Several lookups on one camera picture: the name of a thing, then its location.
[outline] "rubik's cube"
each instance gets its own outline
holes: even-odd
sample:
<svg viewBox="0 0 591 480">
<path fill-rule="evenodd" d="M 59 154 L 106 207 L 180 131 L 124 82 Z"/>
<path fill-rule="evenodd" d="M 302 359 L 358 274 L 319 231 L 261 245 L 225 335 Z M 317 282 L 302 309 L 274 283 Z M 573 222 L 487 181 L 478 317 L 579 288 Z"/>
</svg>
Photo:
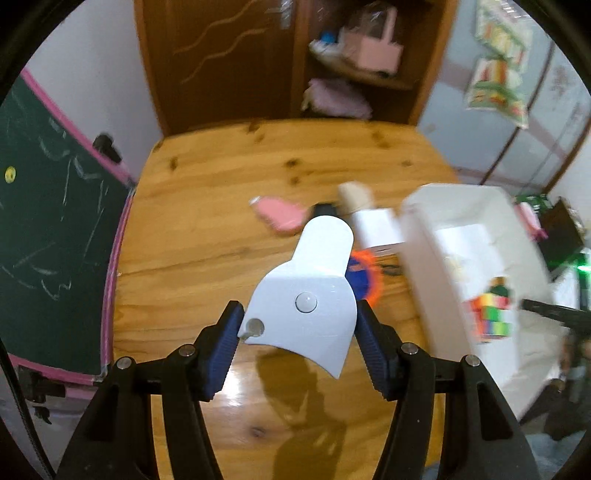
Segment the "rubik's cube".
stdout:
<svg viewBox="0 0 591 480">
<path fill-rule="evenodd" d="M 488 292 L 469 303 L 476 317 L 476 332 L 482 342 L 511 334 L 511 324 L 504 321 L 504 314 L 509 308 L 509 297 Z"/>
</svg>

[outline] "wooden table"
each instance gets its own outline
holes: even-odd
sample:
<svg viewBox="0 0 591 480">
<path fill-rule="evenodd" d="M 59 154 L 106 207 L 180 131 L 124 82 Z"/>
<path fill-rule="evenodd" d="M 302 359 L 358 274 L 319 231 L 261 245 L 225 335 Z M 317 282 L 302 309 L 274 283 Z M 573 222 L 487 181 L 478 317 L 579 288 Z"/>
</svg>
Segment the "wooden table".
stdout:
<svg viewBox="0 0 591 480">
<path fill-rule="evenodd" d="M 145 166 L 119 260 L 115 358 L 162 358 L 217 321 L 228 300 L 245 306 L 263 276 L 291 258 L 249 206 L 277 195 L 311 206 L 359 180 L 398 209 L 417 187 L 456 182 L 413 127 L 357 121 L 253 122 L 157 144 Z M 375 308 L 404 341 L 426 347 L 408 284 L 398 277 Z M 161 479 L 171 479 L 159 397 L 152 400 Z M 353 341 L 340 380 L 293 353 L 239 345 L 223 390 L 203 404 L 226 479 L 369 479 L 394 412 L 372 388 Z M 428 463 L 438 459 L 436 399 Z"/>
</svg>

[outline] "metal screw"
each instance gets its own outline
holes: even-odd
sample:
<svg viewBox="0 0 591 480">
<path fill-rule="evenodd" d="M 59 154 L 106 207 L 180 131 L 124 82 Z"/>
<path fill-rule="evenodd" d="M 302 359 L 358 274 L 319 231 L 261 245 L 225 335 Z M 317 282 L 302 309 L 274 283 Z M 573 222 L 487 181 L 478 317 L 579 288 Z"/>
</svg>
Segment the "metal screw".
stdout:
<svg viewBox="0 0 591 480">
<path fill-rule="evenodd" d="M 418 352 L 418 347 L 414 343 L 411 343 L 411 342 L 403 343 L 401 349 L 407 355 L 414 355 L 415 353 Z"/>
<path fill-rule="evenodd" d="M 476 355 L 466 355 L 466 363 L 471 367 L 478 367 L 480 359 Z"/>
<path fill-rule="evenodd" d="M 191 356 L 195 353 L 195 347 L 190 343 L 183 345 L 181 348 L 178 349 L 178 354 L 180 356 Z"/>
<path fill-rule="evenodd" d="M 128 356 L 119 358 L 119 360 L 117 360 L 117 368 L 120 368 L 121 370 L 125 370 L 126 368 L 131 367 L 131 358 L 129 358 Z"/>
</svg>

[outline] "colorful cube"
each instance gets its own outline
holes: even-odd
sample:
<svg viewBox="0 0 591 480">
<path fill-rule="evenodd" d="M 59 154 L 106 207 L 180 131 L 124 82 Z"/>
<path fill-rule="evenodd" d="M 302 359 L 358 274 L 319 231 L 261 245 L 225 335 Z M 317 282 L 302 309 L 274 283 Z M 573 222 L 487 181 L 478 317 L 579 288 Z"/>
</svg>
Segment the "colorful cube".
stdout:
<svg viewBox="0 0 591 480">
<path fill-rule="evenodd" d="M 476 313 L 480 310 L 479 297 L 476 297 L 475 299 L 471 299 L 468 303 L 470 305 L 471 311 L 473 311 L 474 313 Z"/>
<path fill-rule="evenodd" d="M 481 338 L 482 335 L 484 335 L 484 333 L 484 322 L 480 319 L 476 319 L 476 321 L 474 322 L 474 335 L 477 338 Z"/>
<path fill-rule="evenodd" d="M 490 322 L 500 321 L 500 310 L 497 307 L 483 307 L 482 318 Z"/>
<path fill-rule="evenodd" d="M 498 309 L 505 310 L 509 306 L 509 298 L 501 297 L 500 295 L 493 295 L 493 302 Z"/>
<path fill-rule="evenodd" d="M 493 299 L 495 297 L 492 293 L 483 293 L 480 295 L 480 306 L 481 307 L 494 307 L 495 301 Z"/>
<path fill-rule="evenodd" d="M 507 322 L 483 322 L 483 337 L 485 339 L 504 338 L 511 335 L 511 324 Z"/>
</svg>

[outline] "pink cloth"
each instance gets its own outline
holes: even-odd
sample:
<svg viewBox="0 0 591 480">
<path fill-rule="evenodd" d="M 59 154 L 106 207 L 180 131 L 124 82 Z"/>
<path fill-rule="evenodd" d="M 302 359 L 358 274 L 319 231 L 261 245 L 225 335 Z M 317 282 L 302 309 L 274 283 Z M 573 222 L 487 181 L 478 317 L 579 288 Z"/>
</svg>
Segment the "pink cloth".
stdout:
<svg viewBox="0 0 591 480">
<path fill-rule="evenodd" d="M 515 211 L 532 240 L 539 241 L 548 238 L 548 235 L 540 225 L 538 216 L 529 203 L 521 202 L 515 205 Z"/>
<path fill-rule="evenodd" d="M 345 79 L 311 79 L 308 99 L 312 110 L 328 116 L 371 118 L 371 107 L 363 95 Z"/>
</svg>

